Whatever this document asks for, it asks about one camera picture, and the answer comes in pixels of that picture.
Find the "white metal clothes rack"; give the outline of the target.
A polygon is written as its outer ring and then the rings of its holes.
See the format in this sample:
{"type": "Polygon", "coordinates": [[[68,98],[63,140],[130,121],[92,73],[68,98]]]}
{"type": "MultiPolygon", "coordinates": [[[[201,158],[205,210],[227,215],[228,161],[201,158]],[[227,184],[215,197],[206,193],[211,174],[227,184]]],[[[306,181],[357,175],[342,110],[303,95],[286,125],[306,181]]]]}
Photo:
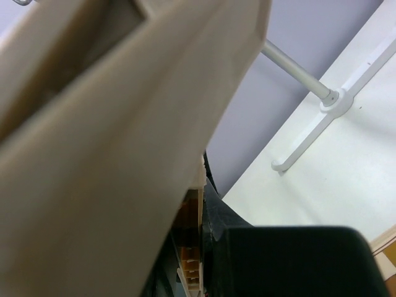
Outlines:
{"type": "Polygon", "coordinates": [[[355,96],[395,54],[395,37],[389,36],[383,40],[367,61],[338,90],[326,87],[270,41],[265,42],[262,53],[321,101],[319,113],[292,143],[289,153],[271,163],[274,171],[285,172],[334,119],[341,117],[352,107],[355,96]]]}

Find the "brown underwear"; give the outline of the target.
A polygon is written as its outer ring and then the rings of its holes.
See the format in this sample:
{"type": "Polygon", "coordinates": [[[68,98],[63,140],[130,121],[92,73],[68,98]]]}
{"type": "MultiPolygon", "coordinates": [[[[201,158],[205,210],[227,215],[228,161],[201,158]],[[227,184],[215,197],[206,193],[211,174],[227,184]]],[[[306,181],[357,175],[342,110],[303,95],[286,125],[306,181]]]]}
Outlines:
{"type": "Polygon", "coordinates": [[[204,247],[202,245],[204,197],[198,199],[192,191],[187,192],[174,221],[172,234],[179,249],[179,258],[186,281],[193,287],[205,289],[203,280],[205,271],[204,247]]]}

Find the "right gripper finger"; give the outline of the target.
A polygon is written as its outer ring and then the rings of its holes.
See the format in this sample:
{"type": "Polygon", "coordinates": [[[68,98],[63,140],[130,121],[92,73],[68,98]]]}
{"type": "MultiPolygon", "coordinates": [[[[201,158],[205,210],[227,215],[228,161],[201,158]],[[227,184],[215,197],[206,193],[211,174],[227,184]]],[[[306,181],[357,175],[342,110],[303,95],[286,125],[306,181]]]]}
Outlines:
{"type": "Polygon", "coordinates": [[[249,186],[240,199],[264,216],[249,222],[219,196],[211,173],[204,197],[207,296],[385,296],[387,287],[367,241],[346,226],[271,219],[285,197],[249,186]]]}

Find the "wooden clip hanger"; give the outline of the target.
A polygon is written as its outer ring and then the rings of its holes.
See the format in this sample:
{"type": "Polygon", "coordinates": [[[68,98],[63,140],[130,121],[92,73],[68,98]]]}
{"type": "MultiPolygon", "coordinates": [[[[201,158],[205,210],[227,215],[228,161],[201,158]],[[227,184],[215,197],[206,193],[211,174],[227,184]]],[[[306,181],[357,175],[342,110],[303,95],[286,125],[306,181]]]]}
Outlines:
{"type": "Polygon", "coordinates": [[[1,44],[1,295],[139,296],[270,1],[40,1],[1,44]]]}

